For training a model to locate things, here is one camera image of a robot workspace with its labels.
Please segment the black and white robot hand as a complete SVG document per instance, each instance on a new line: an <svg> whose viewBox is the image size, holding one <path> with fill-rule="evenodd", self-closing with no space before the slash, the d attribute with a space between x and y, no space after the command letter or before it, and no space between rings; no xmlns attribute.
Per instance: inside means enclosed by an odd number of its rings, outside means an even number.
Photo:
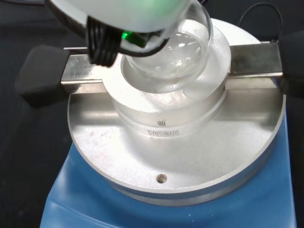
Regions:
<svg viewBox="0 0 304 228"><path fill-rule="evenodd" d="M149 57L169 41L191 0L47 0L70 30L86 39L91 64L111 67L119 53Z"/></svg>

